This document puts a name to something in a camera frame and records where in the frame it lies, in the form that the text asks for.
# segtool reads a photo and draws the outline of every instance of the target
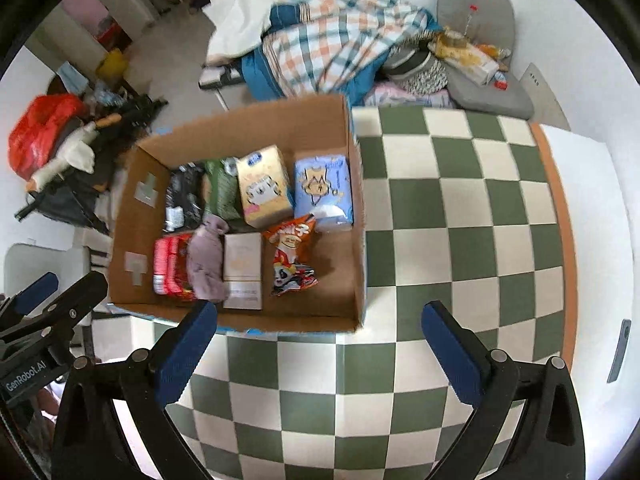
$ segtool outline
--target chair seat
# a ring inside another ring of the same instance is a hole
[[[479,86],[466,77],[460,70],[446,66],[449,84],[447,89],[451,97],[465,110],[486,112],[528,120],[533,116],[533,103],[520,82],[505,74],[507,89],[497,89],[492,83]]]

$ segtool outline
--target cartoon drawing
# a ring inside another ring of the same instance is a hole
[[[246,197],[250,204],[262,205],[281,195],[280,187],[269,175],[252,183],[246,188]]]
[[[305,168],[305,177],[302,179],[302,191],[311,196],[313,206],[318,205],[323,196],[330,192],[337,195],[338,190],[333,189],[331,181],[327,177],[327,167]]]

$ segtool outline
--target red plastic bag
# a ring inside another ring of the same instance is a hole
[[[44,166],[60,131],[73,116],[83,115],[84,103],[73,94],[36,97],[9,135],[9,165],[24,180]]]

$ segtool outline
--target plaid blanket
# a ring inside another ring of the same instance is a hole
[[[402,0],[276,0],[300,22],[266,36],[262,51],[285,96],[339,89],[398,43],[440,27],[431,13]]]

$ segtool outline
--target white cartoon character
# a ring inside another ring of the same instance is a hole
[[[250,204],[262,205],[269,200],[273,200],[281,195],[277,182],[269,176],[264,176],[260,180],[252,183],[246,188],[246,197]]]

